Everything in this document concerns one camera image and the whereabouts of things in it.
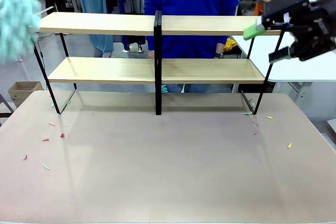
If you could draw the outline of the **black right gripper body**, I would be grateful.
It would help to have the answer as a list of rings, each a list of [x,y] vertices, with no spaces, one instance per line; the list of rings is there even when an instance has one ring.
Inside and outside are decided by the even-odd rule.
[[[335,50],[335,0],[309,0],[294,18],[291,58],[306,61]]]

